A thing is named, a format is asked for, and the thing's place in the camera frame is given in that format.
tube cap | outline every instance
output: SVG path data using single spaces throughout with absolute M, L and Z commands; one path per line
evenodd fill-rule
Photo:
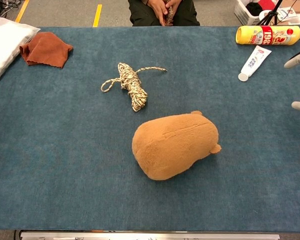
M 241 81 L 241 82 L 246 82 L 247 80 L 248 80 L 248 75 L 247 74 L 244 74 L 244 73 L 240 73 L 239 75 L 238 75 L 238 79 Z

yellow floor line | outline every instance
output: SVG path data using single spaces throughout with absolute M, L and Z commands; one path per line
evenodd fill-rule
M 96 8 L 95 17 L 93 21 L 93 27 L 98 27 L 100 14 L 101 14 L 102 4 L 98 4 L 98 7 Z
M 19 22 L 20 22 L 20 20 L 21 20 L 21 18 L 22 18 L 22 15 L 24 14 L 24 12 L 25 12 L 25 10 L 26 10 L 26 8 L 27 8 L 28 3 L 29 3 L 29 0 L 25 0 L 25 1 L 24 1 L 23 5 L 22 5 L 22 7 L 21 7 L 20 12 L 19 12 L 18 16 L 17 16 L 16 19 L 15 19 L 15 22 L 16 22 L 16 23 L 19 23 Z

person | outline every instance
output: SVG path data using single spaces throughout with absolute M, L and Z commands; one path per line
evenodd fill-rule
M 134 27 L 146 26 L 200 26 L 193 0 L 128 0 L 130 21 Z M 165 22 L 172 7 L 171 24 Z

dark pants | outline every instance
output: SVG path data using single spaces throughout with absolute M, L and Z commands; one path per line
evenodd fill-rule
M 153 9 L 141 0 L 128 0 L 131 12 L 130 21 L 134 27 L 160 26 Z M 174 26 L 200 26 L 193 0 L 182 0 L 173 17 Z

white towel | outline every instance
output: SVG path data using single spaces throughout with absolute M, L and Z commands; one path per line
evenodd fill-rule
M 20 53 L 19 46 L 29 42 L 40 28 L 0 17 L 0 76 Z

